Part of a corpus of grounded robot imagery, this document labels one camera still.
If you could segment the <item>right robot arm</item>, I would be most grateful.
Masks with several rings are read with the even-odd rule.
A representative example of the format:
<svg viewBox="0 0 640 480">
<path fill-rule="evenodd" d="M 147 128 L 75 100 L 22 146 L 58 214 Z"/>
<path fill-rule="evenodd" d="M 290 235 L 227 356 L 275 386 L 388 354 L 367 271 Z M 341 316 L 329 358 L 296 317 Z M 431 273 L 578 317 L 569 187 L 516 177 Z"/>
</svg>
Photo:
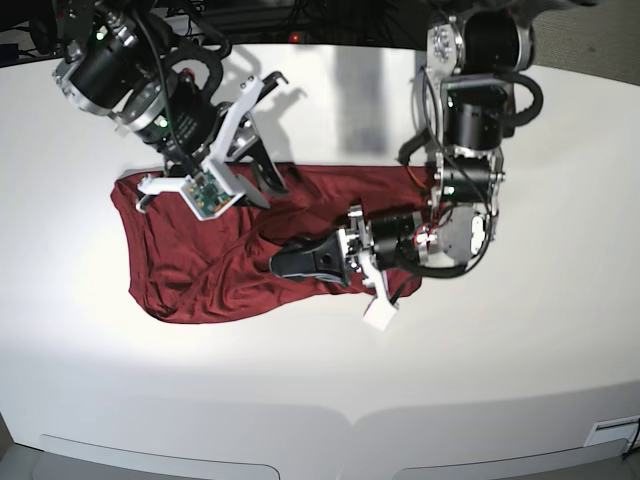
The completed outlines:
<svg viewBox="0 0 640 480">
<path fill-rule="evenodd" d="M 231 42 L 185 1 L 178 4 L 215 45 L 194 43 L 153 13 L 151 1 L 63 1 L 63 60 L 53 73 L 67 100 L 108 117 L 152 147 L 160 173 L 138 183 L 139 212 L 176 193 L 200 221 L 234 206 L 267 209 L 288 189 L 254 122 L 254 107 L 284 76 L 250 76 L 234 102 L 215 103 Z"/>
</svg>

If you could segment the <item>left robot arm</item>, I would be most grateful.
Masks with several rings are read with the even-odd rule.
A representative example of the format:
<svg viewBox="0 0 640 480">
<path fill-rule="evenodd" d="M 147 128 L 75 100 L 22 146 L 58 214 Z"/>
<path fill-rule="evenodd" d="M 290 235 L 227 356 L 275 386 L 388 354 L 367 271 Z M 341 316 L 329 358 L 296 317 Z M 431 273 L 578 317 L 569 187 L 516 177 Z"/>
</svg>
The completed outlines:
<svg viewBox="0 0 640 480">
<path fill-rule="evenodd" d="M 347 223 L 325 237 L 291 242 L 270 260 L 280 278 L 348 286 L 360 274 L 374 293 L 363 319 L 384 330 L 400 289 L 388 276 L 455 279 L 473 270 L 495 237 L 504 181 L 501 144 L 541 112 L 544 96 L 526 75 L 535 52 L 532 23 L 512 2 L 456 13 L 437 9 L 419 73 L 423 126 L 400 148 L 407 165 L 425 150 L 426 204 L 369 217 L 352 205 Z"/>
</svg>

